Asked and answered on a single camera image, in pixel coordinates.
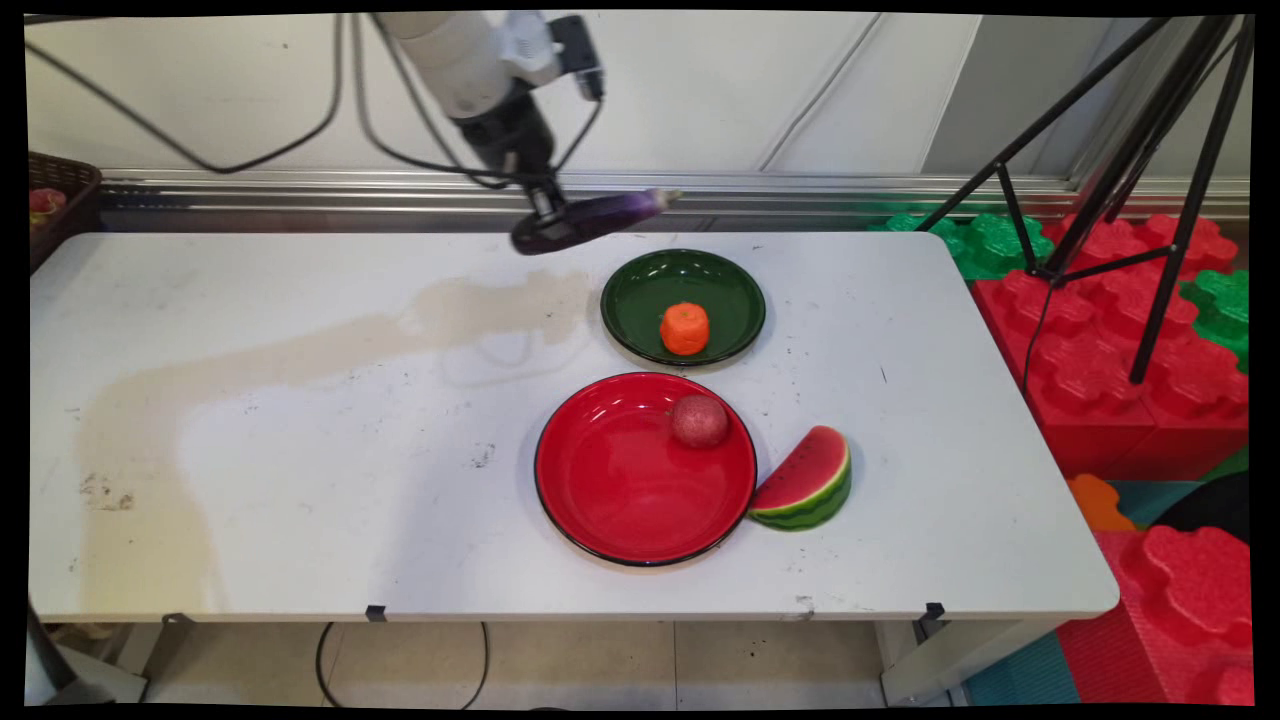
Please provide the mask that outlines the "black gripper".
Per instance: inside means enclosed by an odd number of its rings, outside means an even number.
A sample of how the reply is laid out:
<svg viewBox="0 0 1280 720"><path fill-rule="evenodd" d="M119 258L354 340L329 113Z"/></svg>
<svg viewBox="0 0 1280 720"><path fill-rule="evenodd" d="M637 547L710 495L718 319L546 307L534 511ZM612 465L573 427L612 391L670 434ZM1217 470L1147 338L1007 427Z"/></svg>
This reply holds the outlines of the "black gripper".
<svg viewBox="0 0 1280 720"><path fill-rule="evenodd" d="M530 222L543 225L568 201L552 165L556 140L532 91L529 82L513 82L494 108L452 123L483 164L471 177L520 184L530 202Z"/></svg>

